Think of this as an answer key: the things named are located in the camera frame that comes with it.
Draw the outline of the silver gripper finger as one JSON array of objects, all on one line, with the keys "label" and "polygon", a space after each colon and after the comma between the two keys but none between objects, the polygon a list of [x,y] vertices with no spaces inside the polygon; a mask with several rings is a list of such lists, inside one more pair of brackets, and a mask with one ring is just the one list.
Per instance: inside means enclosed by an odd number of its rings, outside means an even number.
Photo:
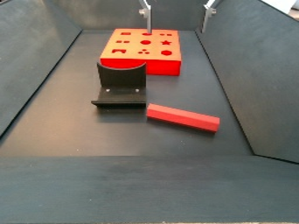
[{"label": "silver gripper finger", "polygon": [[202,18],[200,32],[205,32],[208,19],[216,14],[216,9],[213,8],[214,2],[216,2],[216,0],[208,0],[208,2],[202,5],[204,18]]},{"label": "silver gripper finger", "polygon": [[138,11],[138,14],[145,19],[146,32],[150,33],[152,32],[152,7],[148,4],[146,0],[138,0],[138,3],[142,7],[142,9]]}]

